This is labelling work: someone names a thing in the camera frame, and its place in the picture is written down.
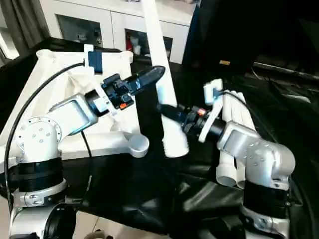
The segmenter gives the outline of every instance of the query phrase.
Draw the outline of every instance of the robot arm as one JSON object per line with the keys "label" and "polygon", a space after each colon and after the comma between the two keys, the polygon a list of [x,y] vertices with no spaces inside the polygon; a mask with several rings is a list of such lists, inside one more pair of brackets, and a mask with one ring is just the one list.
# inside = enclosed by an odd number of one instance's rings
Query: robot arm
{"label": "robot arm", "polygon": [[[193,107],[174,108],[159,105],[166,117],[181,124],[188,135],[198,137],[209,112]],[[207,138],[219,137],[217,148],[242,161],[246,166],[246,183],[241,213],[244,223],[264,233],[289,238],[287,213],[289,176],[295,168],[292,152],[283,145],[263,140],[241,124],[216,119]]]}
{"label": "robot arm", "polygon": [[59,143],[94,125],[98,117],[112,112],[110,109],[123,110],[132,105],[131,96],[155,84],[164,72],[164,67],[153,66],[124,80],[113,75],[104,80],[102,93],[92,90],[85,95],[76,94],[53,106],[44,116],[32,117],[19,126],[15,135],[24,154],[18,160],[19,182],[13,194],[10,238],[32,233],[40,239],[72,237],[74,210],[60,204],[65,201],[67,183],[62,175]]}

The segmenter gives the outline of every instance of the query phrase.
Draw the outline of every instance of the black tablecloth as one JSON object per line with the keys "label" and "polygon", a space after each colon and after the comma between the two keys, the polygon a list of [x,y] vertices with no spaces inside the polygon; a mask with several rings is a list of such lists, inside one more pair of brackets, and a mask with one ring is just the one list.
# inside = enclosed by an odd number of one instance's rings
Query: black tablecloth
{"label": "black tablecloth", "polygon": [[[29,55],[21,56],[0,68],[0,129],[3,128],[35,63],[35,51],[82,51],[83,45],[49,39],[37,45]],[[136,58],[131,65],[138,71],[150,62]],[[171,72],[179,103],[205,107],[203,83],[213,76],[198,69],[171,64]],[[319,132],[318,94],[296,86],[231,76],[223,79],[225,86],[243,92],[248,104],[296,158],[293,173],[292,235],[294,238],[316,238],[319,205],[317,141]],[[304,95],[312,103],[294,100],[283,94]],[[92,187],[81,210],[100,217],[159,234],[174,232],[190,236],[204,220],[234,214],[242,202],[242,191],[217,185],[215,168],[219,153],[212,142],[200,144],[189,139],[190,152],[182,158],[169,159],[162,147],[162,125],[155,111],[155,88],[137,96],[141,132],[150,139],[146,157],[132,158],[128,154],[93,158]],[[259,128],[265,138],[269,136]],[[63,174],[68,184],[69,198],[81,198],[87,184],[89,159],[63,162]],[[16,188],[15,168],[10,171],[12,187]],[[0,194],[5,196],[3,175]]]}

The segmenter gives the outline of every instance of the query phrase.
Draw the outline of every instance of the white cabinet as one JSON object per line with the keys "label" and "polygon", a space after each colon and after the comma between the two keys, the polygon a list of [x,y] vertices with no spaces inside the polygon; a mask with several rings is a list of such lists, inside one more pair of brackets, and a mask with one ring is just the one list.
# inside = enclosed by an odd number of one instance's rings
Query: white cabinet
{"label": "white cabinet", "polygon": [[57,0],[40,0],[50,36],[114,48],[108,10]]}
{"label": "white cabinet", "polygon": [[[128,37],[138,38],[145,54],[149,53],[146,37],[146,25],[143,17],[111,12],[114,47],[122,51],[127,49]],[[161,21],[167,56],[171,62],[181,63],[183,60],[189,27]]]}
{"label": "white cabinet", "polygon": [[[129,48],[131,40],[136,43],[138,39],[141,54],[148,54],[140,2],[40,0],[40,3],[52,37],[122,51]],[[167,56],[171,62],[182,63],[196,5],[175,0],[156,0],[156,3]]]}

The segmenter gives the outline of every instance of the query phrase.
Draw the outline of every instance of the glass cabinet door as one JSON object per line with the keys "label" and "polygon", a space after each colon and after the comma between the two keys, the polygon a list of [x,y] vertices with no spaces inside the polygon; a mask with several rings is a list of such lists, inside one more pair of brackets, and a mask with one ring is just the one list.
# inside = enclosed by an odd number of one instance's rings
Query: glass cabinet door
{"label": "glass cabinet door", "polygon": [[[131,50],[135,54],[150,54],[146,25],[143,17],[111,12],[114,47],[121,51]],[[167,57],[171,62],[182,63],[188,31],[187,26],[160,22]]]}
{"label": "glass cabinet door", "polygon": [[[150,57],[148,37],[145,32],[125,28],[125,39],[126,50],[132,51],[136,55]],[[168,59],[170,59],[173,38],[164,37],[164,44],[166,48],[167,57]]]}
{"label": "glass cabinet door", "polygon": [[40,0],[52,37],[114,48],[111,13],[56,0]]}
{"label": "glass cabinet door", "polygon": [[99,22],[56,15],[63,39],[103,47]]}

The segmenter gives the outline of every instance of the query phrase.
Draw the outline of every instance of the white pvc pipe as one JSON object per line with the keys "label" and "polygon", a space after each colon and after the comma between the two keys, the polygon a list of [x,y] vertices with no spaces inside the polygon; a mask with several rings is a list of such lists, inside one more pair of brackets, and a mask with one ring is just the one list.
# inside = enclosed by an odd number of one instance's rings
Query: white pvc pipe
{"label": "white pvc pipe", "polygon": [[[229,95],[223,96],[223,112],[222,119],[226,122],[232,120],[231,99]],[[224,186],[234,186],[237,183],[237,171],[235,168],[234,157],[220,152],[219,165],[216,168],[216,181]]]}
{"label": "white pvc pipe", "polygon": [[[237,93],[235,91],[232,91],[231,93],[237,96]],[[232,109],[231,112],[232,112],[233,121],[239,124],[243,124],[243,120],[241,116],[242,106],[240,102],[234,97],[232,97],[231,99],[231,109]],[[243,189],[245,187],[245,164],[238,159],[236,160],[236,164],[237,164],[237,186]]]}
{"label": "white pvc pipe", "polygon": [[[239,92],[237,93],[237,96],[243,101],[246,103],[246,100],[245,100],[245,97],[244,97],[244,94]],[[244,107],[244,106],[241,106],[242,107],[242,110],[241,110],[241,117],[243,119],[243,125],[248,127],[248,128],[251,128],[252,130],[256,131],[256,128],[255,128],[255,125],[254,125],[254,122],[253,122],[253,119],[251,118],[251,115],[250,115],[250,112],[249,110]]]}
{"label": "white pvc pipe", "polygon": [[[166,68],[165,74],[156,84],[159,103],[176,107],[177,100],[155,0],[142,0],[142,7],[145,17],[152,64],[153,66],[161,65]],[[187,138],[181,130],[179,124],[164,116],[161,117],[161,120],[164,129],[163,145],[165,155],[169,158],[186,155],[188,153]]]}

